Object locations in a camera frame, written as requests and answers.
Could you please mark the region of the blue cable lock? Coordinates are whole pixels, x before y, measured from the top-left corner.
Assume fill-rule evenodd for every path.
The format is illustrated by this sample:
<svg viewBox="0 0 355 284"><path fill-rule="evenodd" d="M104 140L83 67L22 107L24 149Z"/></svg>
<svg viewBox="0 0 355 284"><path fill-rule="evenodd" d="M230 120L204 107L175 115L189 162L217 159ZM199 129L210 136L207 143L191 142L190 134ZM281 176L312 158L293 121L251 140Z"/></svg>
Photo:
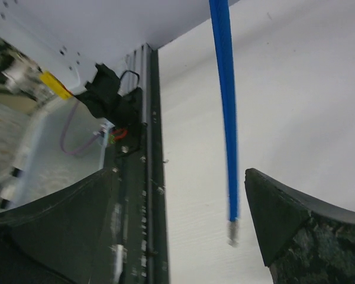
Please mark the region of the blue cable lock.
<svg viewBox="0 0 355 284"><path fill-rule="evenodd" d="M217 57L224 120L228 177L228 238L237 245L239 220L239 181L237 145L237 106L235 99L234 59L228 1L209 1Z"/></svg>

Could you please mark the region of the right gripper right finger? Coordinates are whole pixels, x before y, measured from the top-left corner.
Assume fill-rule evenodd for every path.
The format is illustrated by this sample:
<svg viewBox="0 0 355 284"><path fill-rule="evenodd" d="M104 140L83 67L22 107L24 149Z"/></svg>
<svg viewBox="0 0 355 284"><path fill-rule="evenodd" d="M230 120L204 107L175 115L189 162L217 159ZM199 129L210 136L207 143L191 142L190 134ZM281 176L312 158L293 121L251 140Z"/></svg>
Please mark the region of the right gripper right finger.
<svg viewBox="0 0 355 284"><path fill-rule="evenodd" d="M273 283L355 283L355 212L290 188L257 169L245 188Z"/></svg>

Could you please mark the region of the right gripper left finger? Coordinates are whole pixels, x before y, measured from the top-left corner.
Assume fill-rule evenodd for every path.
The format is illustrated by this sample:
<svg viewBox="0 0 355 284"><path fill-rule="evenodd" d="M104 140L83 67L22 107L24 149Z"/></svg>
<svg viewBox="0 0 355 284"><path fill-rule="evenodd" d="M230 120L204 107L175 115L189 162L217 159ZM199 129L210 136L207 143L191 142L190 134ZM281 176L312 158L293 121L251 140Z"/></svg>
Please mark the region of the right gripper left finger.
<svg viewBox="0 0 355 284"><path fill-rule="evenodd" d="M0 283L112 283L116 178L102 169L0 212Z"/></svg>

